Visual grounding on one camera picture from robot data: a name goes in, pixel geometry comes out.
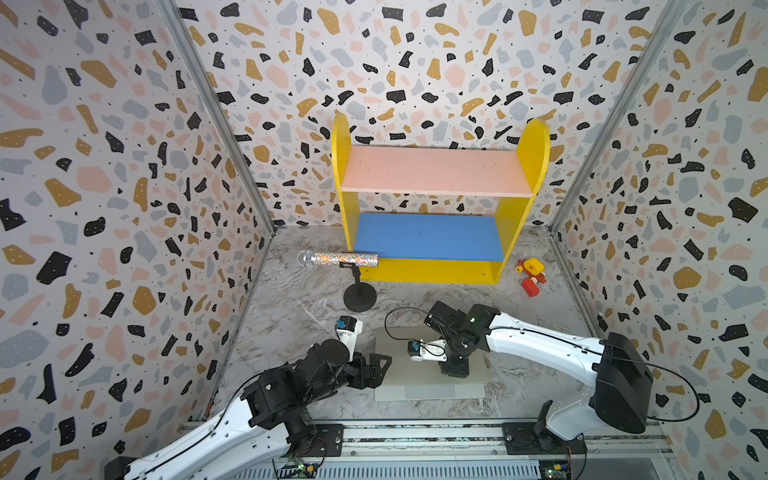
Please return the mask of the green circuit board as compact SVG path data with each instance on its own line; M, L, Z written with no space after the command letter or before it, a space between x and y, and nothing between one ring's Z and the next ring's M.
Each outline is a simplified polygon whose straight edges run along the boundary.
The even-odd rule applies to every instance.
M280 479L315 479L321 466L321 462L291 457L277 470L277 475Z
M567 462L542 460L539 462L541 480L570 480L571 467Z

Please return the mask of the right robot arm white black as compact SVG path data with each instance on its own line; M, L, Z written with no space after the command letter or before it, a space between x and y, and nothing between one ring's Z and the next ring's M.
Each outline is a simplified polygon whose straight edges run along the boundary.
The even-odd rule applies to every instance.
M411 340L408 354L414 361L438 363L447 376L467 377L470 356L482 350L521 357L581 383L573 395L545 401L531 427L508 435L514 449L555 452L603 427L642 434L653 419L649 407L655 367L624 335L599 339L566 334L482 304L462 312L436 302L424 323L437 340Z

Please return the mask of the yellow pink blue shelf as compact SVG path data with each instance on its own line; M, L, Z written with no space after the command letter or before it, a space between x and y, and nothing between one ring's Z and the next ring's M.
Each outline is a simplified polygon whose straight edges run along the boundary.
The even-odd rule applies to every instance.
M495 285L535 198L551 152L548 126L527 123L514 151L355 146L337 114L331 157L345 241L375 254L368 282ZM362 193L495 197L491 217L364 213Z

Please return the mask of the silver laptop computer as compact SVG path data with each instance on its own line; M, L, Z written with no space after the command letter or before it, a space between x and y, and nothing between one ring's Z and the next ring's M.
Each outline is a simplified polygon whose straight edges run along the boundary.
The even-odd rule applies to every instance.
M376 330L375 353L392 358L382 384L375 389L378 402L480 399L490 381L483 356L469 358L466 378L449 377L436 361L412 360L407 342L392 339L384 328Z

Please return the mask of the right green circuit board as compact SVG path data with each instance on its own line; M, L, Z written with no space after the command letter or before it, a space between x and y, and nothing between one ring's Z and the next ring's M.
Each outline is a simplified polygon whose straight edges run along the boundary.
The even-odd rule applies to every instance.
M542 460L539 462L541 480L570 480L571 467L567 462Z

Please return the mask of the red yellow toy figure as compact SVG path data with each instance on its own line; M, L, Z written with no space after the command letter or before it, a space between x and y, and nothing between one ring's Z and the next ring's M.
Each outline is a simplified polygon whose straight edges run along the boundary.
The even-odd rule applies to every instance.
M515 267L515 271L526 276L526 278L521 282L521 287L530 298L534 298L539 295L540 284L547 283L545 270L545 265L535 257L518 261L517 266Z

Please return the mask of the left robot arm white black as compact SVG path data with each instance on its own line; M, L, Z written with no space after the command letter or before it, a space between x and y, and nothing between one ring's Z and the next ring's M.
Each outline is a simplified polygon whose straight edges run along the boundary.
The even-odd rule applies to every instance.
M304 358L249 379L221 413L168 446L110 461L104 477L224 479L262 461L306 453L317 435L308 406L343 387L379 387L391 364L387 355L351 354L337 339L315 344Z

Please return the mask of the left green circuit board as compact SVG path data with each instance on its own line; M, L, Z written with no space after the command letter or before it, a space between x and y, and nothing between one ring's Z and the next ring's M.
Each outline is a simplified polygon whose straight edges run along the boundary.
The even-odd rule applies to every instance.
M277 470L277 475L280 479L315 479L321 466L321 462L291 457Z

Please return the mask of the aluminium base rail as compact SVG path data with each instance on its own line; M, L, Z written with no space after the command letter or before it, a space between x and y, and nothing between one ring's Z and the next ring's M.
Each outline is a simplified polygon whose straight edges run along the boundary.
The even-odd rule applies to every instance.
M555 452L514 449L522 419L330 420L317 424L315 479L540 479L539 462L567 462L571 479L682 479L669 441L652 424L641 435L592 431ZM280 479L291 458L259 462L228 479Z

